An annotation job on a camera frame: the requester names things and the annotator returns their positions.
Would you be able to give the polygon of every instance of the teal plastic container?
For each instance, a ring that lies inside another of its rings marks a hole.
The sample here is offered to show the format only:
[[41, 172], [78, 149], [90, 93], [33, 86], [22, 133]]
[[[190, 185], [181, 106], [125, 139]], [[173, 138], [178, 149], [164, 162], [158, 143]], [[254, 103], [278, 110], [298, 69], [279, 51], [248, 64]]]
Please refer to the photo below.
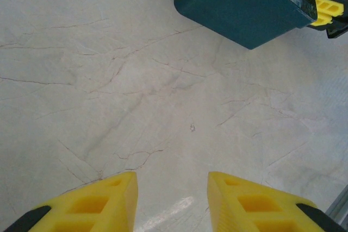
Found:
[[254, 49], [317, 18], [315, 0], [174, 0], [183, 16]]

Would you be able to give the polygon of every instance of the marble floor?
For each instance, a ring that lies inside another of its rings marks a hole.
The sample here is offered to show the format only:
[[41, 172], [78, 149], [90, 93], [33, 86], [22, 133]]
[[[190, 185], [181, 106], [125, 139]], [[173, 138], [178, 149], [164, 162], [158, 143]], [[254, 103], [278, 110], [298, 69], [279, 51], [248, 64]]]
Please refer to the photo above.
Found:
[[0, 0], [0, 230], [127, 170], [136, 232], [211, 231], [209, 171], [325, 211], [348, 183], [347, 43], [249, 51], [173, 0]]

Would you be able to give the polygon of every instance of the crack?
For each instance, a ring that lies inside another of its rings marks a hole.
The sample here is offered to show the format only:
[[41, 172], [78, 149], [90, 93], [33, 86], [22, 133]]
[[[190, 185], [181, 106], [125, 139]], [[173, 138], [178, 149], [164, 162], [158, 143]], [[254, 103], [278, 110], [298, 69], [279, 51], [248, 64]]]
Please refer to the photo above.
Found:
[[71, 27], [79, 27], [79, 26], [88, 26], [89, 24], [94, 24], [100, 21], [108, 20], [108, 18], [100, 19], [94, 22], [86, 23], [86, 24], [74, 24], [72, 26], [67, 26], [67, 27], [44, 27], [44, 28], [39, 28], [40, 30], [42, 29], [51, 29], [51, 28], [71, 28]]
[[136, 92], [123, 92], [122, 94], [123, 94], [123, 95], [133, 95], [133, 94], [139, 93], [139, 92], [142, 92], [142, 90], [136, 91]]
[[8, 186], [7, 186], [6, 179], [5, 179], [5, 189], [6, 189], [6, 193], [7, 193], [7, 199], [8, 199], [7, 201], [8, 201], [8, 203], [9, 203], [9, 205], [10, 205], [12, 211], [14, 212], [14, 214], [17, 215], [17, 211], [15, 210], [15, 207], [13, 206], [13, 204], [12, 204], [12, 202], [11, 202], [11, 200], [10, 200], [11, 197], [10, 197], [9, 188], [8, 188]]
[[283, 93], [283, 94], [290, 94], [290, 95], [293, 95], [292, 92], [283, 92], [283, 91], [280, 91], [278, 89], [274, 89], [274, 88], [270, 88], [270, 87], [266, 87], [266, 86], [263, 86], [263, 85], [260, 85], [260, 84], [256, 84], [256, 83], [248, 83], [248, 82], [245, 82], [245, 81], [242, 81], [243, 84], [246, 84], [246, 85], [256, 85], [256, 86], [259, 86], [261, 88], [265, 88], [265, 89], [268, 89], [268, 90], [271, 90], [271, 91], [276, 91], [276, 92], [280, 92], [280, 93]]
[[180, 59], [178, 59], [178, 61], [185, 61], [185, 62], [189, 62], [189, 61], [191, 61], [193, 58], [196, 58], [196, 57], [198, 57], [199, 56], [199, 54], [198, 55], [195, 55], [194, 57], [189, 57], [189, 58], [187, 58], [187, 59], [185, 59], [185, 58], [180, 58]]
[[81, 173], [87, 178], [87, 180], [91, 181], [91, 179], [86, 175], [86, 173], [83, 170], [81, 170], [81, 168], [76, 164], [76, 162], [74, 162], [74, 164], [81, 171]]
[[6, 45], [2, 45], [2, 46], [0, 46], [0, 47], [14, 46], [14, 45], [18, 45], [18, 43], [7, 43]]
[[113, 76], [110, 78], [110, 80], [109, 80], [106, 84], [104, 84], [104, 85], [98, 87], [97, 89], [94, 89], [94, 90], [91, 91], [90, 93], [95, 92], [95, 91], [99, 92], [99, 91], [98, 91], [99, 89], [104, 88], [105, 86], [109, 85], [109, 84], [113, 81], [113, 79], [114, 79], [116, 76], [119, 75], [119, 73], [120, 73], [121, 70], [123, 69], [123, 66], [125, 65], [126, 62], [127, 62], [127, 61], [124, 61], [124, 62], [121, 64], [121, 66], [119, 67], [119, 69], [117, 70], [117, 72], [115, 71], [115, 72], [113, 73]]
[[99, 55], [99, 54], [83, 54], [83, 53], [76, 53], [76, 54], [78, 54], [78, 55], [87, 55], [87, 56], [94, 56], [94, 55]]
[[43, 86], [43, 87], [41, 87], [41, 88], [38, 88], [38, 89], [36, 89], [35, 91], [32, 91], [32, 92], [30, 92], [30, 93], [27, 93], [26, 95], [21, 95], [21, 96], [13, 97], [13, 98], [3, 98], [3, 99], [0, 99], [0, 101], [22, 98], [22, 97], [31, 95], [32, 93], [35, 93], [35, 92], [37, 92], [37, 91], [39, 91], [39, 90], [41, 90], [41, 89], [43, 89], [43, 88], [45, 88], [45, 86]]
[[79, 159], [79, 160], [81, 160], [81, 161], [84, 161], [84, 160], [82, 160], [82, 159], [80, 159], [80, 157], [75, 153], [75, 152], [73, 152], [72, 150], [70, 150], [64, 143], [62, 143], [60, 140], [58, 140], [58, 142], [61, 144], [61, 145], [63, 145], [69, 152], [71, 152], [77, 159]]
[[183, 214], [181, 217], [179, 217], [178, 219], [175, 219], [175, 221], [171, 224], [171, 225], [174, 225], [174, 226], [176, 226], [176, 224], [175, 223], [177, 223], [178, 221], [178, 223], [185, 223], [187, 220], [189, 220], [189, 219], [191, 219], [191, 217], [192, 217], [192, 214], [191, 215], [188, 215], [188, 216], [186, 216], [186, 214]]
[[284, 156], [280, 157], [279, 159], [275, 160], [274, 162], [272, 162], [270, 165], [268, 165], [268, 167], [272, 166], [273, 164], [276, 164], [277, 162], [279, 162], [280, 160], [284, 159], [286, 156], [288, 156], [290, 153], [293, 153], [295, 151], [297, 151], [298, 149], [301, 149], [304, 145], [306, 145], [308, 143], [308, 141], [304, 142], [303, 144], [299, 145], [297, 148], [292, 149], [291, 151], [289, 151], [287, 154], [285, 154]]
[[162, 64], [162, 65], [169, 65], [168, 62], [160, 62], [158, 60], [156, 60], [155, 58], [151, 58], [152, 60], [154, 60], [155, 62], [159, 63], [159, 64]]
[[[125, 48], [128, 48], [128, 46], [126, 46], [126, 47], [119, 47], [119, 48], [114, 49], [113, 51], [118, 50], [118, 49], [125, 49]], [[109, 63], [109, 65], [108, 65], [108, 68], [110, 67], [110, 65], [113, 63], [113, 61], [114, 61], [116, 58], [118, 58], [117, 55], [114, 55], [113, 58], [110, 60], [110, 63]]]
[[150, 41], [151, 41], [151, 40], [158, 40], [158, 41], [159, 41], [159, 40], [163, 40], [163, 39], [165, 39], [165, 38], [167, 38], [167, 37], [170, 37], [170, 36], [173, 36], [173, 35], [182, 34], [182, 33], [186, 33], [186, 32], [190, 32], [190, 31], [196, 30], [196, 29], [201, 28], [201, 27], [203, 27], [203, 26], [198, 26], [198, 27], [194, 27], [194, 28], [190, 28], [190, 29], [185, 29], [185, 30], [182, 30], [182, 31], [177, 31], [177, 30], [174, 29], [174, 31], [175, 31], [176, 33], [169, 34], [169, 35], [165, 35], [165, 36], [163, 36], [163, 37], [161, 37], [161, 38], [158, 38], [158, 39], [149, 39], [149, 40], [150, 40]]
[[204, 214], [203, 216], [200, 218], [200, 220], [198, 221], [196, 227], [193, 229], [192, 232], [195, 232], [197, 230], [197, 228], [199, 227], [199, 225], [202, 223], [203, 219], [205, 218], [205, 216], [207, 215], [208, 213], [208, 210], [209, 210], [209, 207], [206, 208], [206, 210], [204, 211]]
[[107, 93], [108, 95], [112, 95], [114, 93], [119, 93], [119, 92], [103, 92], [103, 91], [97, 91], [97, 90], [94, 90], [92, 92], [97, 92], [97, 93]]
[[116, 172], [116, 173], [113, 173], [113, 174], [110, 174], [110, 175], [108, 175], [108, 176], [105, 176], [104, 178], [102, 178], [102, 175], [103, 175], [103, 174], [102, 174], [102, 171], [99, 171], [99, 172], [97, 171], [97, 172], [98, 172], [99, 178], [94, 179], [94, 180], [91, 180], [91, 181], [89, 181], [89, 182], [83, 182], [83, 184], [81, 184], [81, 185], [79, 185], [79, 186], [76, 186], [76, 187], [73, 187], [72, 189], [68, 189], [68, 190], [64, 191], [62, 194], [65, 194], [65, 193], [67, 193], [67, 192], [73, 191], [73, 190], [78, 189], [78, 188], [80, 188], [80, 187], [83, 187], [83, 186], [92, 184], [92, 183], [94, 183], [94, 182], [97, 182], [97, 181], [100, 181], [100, 180], [103, 180], [103, 179], [110, 178], [111, 176], [120, 174], [120, 173], [122, 173], [122, 172], [124, 172], [124, 171], [118, 171], [118, 172]]
[[264, 104], [264, 103], [259, 103], [259, 105], [262, 105], [262, 106], [266, 106], [266, 107], [269, 107], [273, 110], [276, 110], [280, 115], [282, 115], [281, 117], [282, 118], [289, 118], [289, 119], [293, 119], [293, 120], [297, 120], [297, 121], [300, 121], [304, 126], [306, 126], [301, 120], [305, 120], [305, 119], [308, 119], [310, 121], [320, 121], [322, 120], [323, 118], [326, 118], [325, 116], [323, 116], [322, 119], [317, 119], [317, 118], [309, 118], [309, 117], [295, 117], [295, 116], [292, 116], [292, 115], [289, 115], [289, 114], [286, 114], [286, 112], [292, 112], [293, 114], [295, 114], [296, 112], [294, 111], [289, 111], [289, 110], [284, 110], [284, 109], [281, 109], [281, 108], [275, 108], [273, 107], [272, 105], [268, 105], [268, 104]]
[[60, 163], [66, 167], [67, 171], [69, 171], [75, 178], [77, 178], [79, 181], [81, 181], [82, 183], [84, 183], [84, 181], [82, 181], [79, 177], [77, 177], [60, 159], [58, 159], [60, 161]]
[[49, 114], [42, 115], [42, 116], [36, 118], [35, 120], [43, 118], [43, 117], [51, 115], [51, 114], [56, 114], [56, 113], [61, 112], [61, 111], [69, 111], [69, 110], [76, 109], [76, 108], [78, 108], [78, 107], [68, 108], [68, 109], [59, 110], [59, 111], [53, 111], [53, 112], [50, 112]]
[[154, 151], [154, 152], [134, 152], [134, 153], [128, 155], [126, 158], [120, 157], [117, 153], [115, 153], [115, 154], [116, 154], [121, 160], [128, 160], [130, 156], [132, 156], [132, 155], [134, 155], [134, 154], [138, 154], [138, 153], [146, 153], [146, 154], [148, 154], [147, 157], [146, 157], [146, 159], [145, 159], [145, 161], [144, 161], [141, 165], [139, 165], [138, 167], [136, 167], [136, 168], [127, 168], [127, 169], [125, 169], [126, 171], [136, 171], [136, 170], [140, 169], [141, 167], [143, 167], [143, 166], [145, 165], [145, 163], [147, 162], [147, 160], [150, 158], [150, 156], [151, 156], [153, 153], [162, 152], [162, 151], [164, 151], [164, 149], [158, 149], [157, 151]]
[[217, 48], [216, 48], [216, 51], [215, 51], [215, 54], [214, 54], [214, 61], [212, 62], [212, 66], [213, 67], [214, 67], [214, 64], [215, 64], [216, 60], [218, 59], [218, 52], [220, 51], [221, 45], [223, 43], [223, 40], [224, 40], [224, 37], [222, 36], [219, 44], [217, 45]]
[[154, 43], [157, 43], [158, 41], [161, 41], [161, 40], [163, 40], [163, 39], [165, 39], [165, 38], [167, 38], [167, 37], [170, 37], [170, 36], [173, 36], [173, 35], [177, 35], [177, 34], [181, 34], [181, 33], [185, 33], [185, 32], [189, 32], [189, 31], [193, 31], [193, 30], [195, 30], [195, 29], [197, 29], [197, 28], [201, 28], [201, 27], [203, 27], [203, 26], [199, 26], [199, 27], [195, 27], [195, 28], [191, 28], [191, 29], [187, 29], [187, 30], [183, 30], [183, 31], [176, 31], [176, 30], [175, 30], [176, 33], [169, 34], [169, 35], [163, 36], [163, 37], [158, 38], [158, 39], [149, 39], [149, 41], [153, 41], [153, 42], [151, 42], [151, 43], [149, 43], [149, 44], [147, 44], [147, 45], [144, 45], [143, 47], [141, 47], [141, 48], [139, 48], [139, 49], [137, 49], [137, 50], [135, 50], [135, 51], [130, 52], [129, 54], [125, 55], [124, 58], [128, 58], [128, 57], [131, 56], [132, 54], [134, 54], [134, 53], [136, 53], [136, 52], [138, 52], [138, 51], [144, 49], [145, 47], [148, 47], [148, 46], [150, 46], [150, 45], [153, 45]]
[[190, 87], [192, 87], [192, 86], [194, 86], [194, 85], [196, 85], [196, 84], [200, 84], [200, 83], [202, 83], [201, 81], [200, 82], [198, 82], [198, 83], [193, 83], [193, 84], [190, 84], [190, 85], [187, 85], [187, 86], [185, 86], [185, 87], [172, 87], [172, 89], [173, 90], [175, 90], [175, 89], [180, 89], [180, 90], [186, 90], [186, 89], [188, 89], [188, 88], [190, 88]]
[[160, 62], [160, 61], [157, 61], [157, 60], [154, 59], [154, 58], [151, 58], [151, 59], [154, 60], [155, 62], [161, 64], [161, 65], [168, 66], [169, 68], [172, 68], [172, 69], [174, 69], [174, 70], [176, 70], [176, 71], [180, 71], [180, 72], [183, 72], [183, 73], [188, 73], [188, 74], [193, 75], [193, 76], [199, 76], [199, 77], [204, 77], [204, 78], [206, 78], [206, 77], [212, 76], [213, 74], [216, 74], [216, 72], [214, 72], [214, 73], [211, 73], [211, 74], [209, 74], [209, 75], [207, 75], [207, 76], [203, 76], [203, 75], [201, 75], [201, 74], [196, 74], [196, 73], [191, 73], [191, 72], [185, 71], [185, 70], [183, 70], [183, 67], [182, 67], [181, 69], [178, 69], [178, 68], [175, 68], [175, 67], [171, 66], [169, 63]]
[[10, 81], [19, 81], [19, 82], [22, 82], [22, 83], [72, 85], [70, 83], [42, 83], [40, 81], [18, 80], [18, 79], [12, 79], [12, 78], [7, 78], [7, 77], [0, 77], [0, 79], [10, 80]]
[[56, 49], [58, 49], [58, 48], [64, 48], [64, 47], [62, 47], [62, 46], [57, 46], [57, 47], [23, 47], [23, 46], [18, 46], [18, 47], [1, 47], [0, 46], [0, 49], [39, 49], [39, 50], [41, 50], [41, 49], [52, 49], [52, 48], [56, 48]]
[[260, 132], [258, 132], [258, 133], [255, 133], [255, 134], [251, 135], [251, 137], [255, 137], [256, 135], [261, 134], [261, 133], [263, 133], [263, 132], [260, 131]]
[[226, 120], [224, 120], [223, 122], [219, 123], [218, 125], [216, 125], [216, 127], [223, 125], [224, 123], [226, 123], [228, 120], [230, 120], [231, 118], [233, 118], [237, 113], [239, 113], [240, 111], [242, 111], [242, 109], [244, 109], [245, 107], [247, 107], [249, 104], [251, 104], [254, 100], [248, 102], [247, 104], [245, 104], [242, 108], [240, 108], [239, 110], [237, 110], [235, 113], [233, 113], [232, 115], [230, 115], [229, 118], [227, 118]]
[[267, 185], [269, 185], [270, 187], [273, 187], [271, 184], [269, 184], [266, 180], [265, 180], [265, 183], [267, 183]]
[[289, 98], [291, 95], [293, 95], [293, 94], [292, 94], [292, 93], [290, 93], [290, 94], [289, 94], [289, 95], [288, 95], [288, 96], [285, 98], [285, 100], [281, 102], [281, 104], [282, 104], [282, 103], [285, 103], [285, 102], [286, 102], [286, 100], [287, 100], [287, 99], [288, 99], [288, 98]]
[[118, 47], [116, 49], [113, 49], [113, 51], [116, 51], [116, 50], [120, 50], [120, 49], [125, 49], [125, 48], [128, 48], [129, 46], [122, 46], [122, 47]]
[[22, 62], [21, 60], [16, 60], [16, 59], [7, 59], [7, 58], [4, 58], [2, 60], [7, 60], [7, 61], [14, 61], [14, 62]]
[[230, 101], [221, 103], [220, 105], [224, 105], [224, 104], [227, 104], [227, 103], [235, 103], [235, 102], [246, 102], [246, 101], [249, 100], [250, 98], [251, 98], [251, 97], [249, 97], [249, 98], [247, 98], [247, 99], [230, 100]]

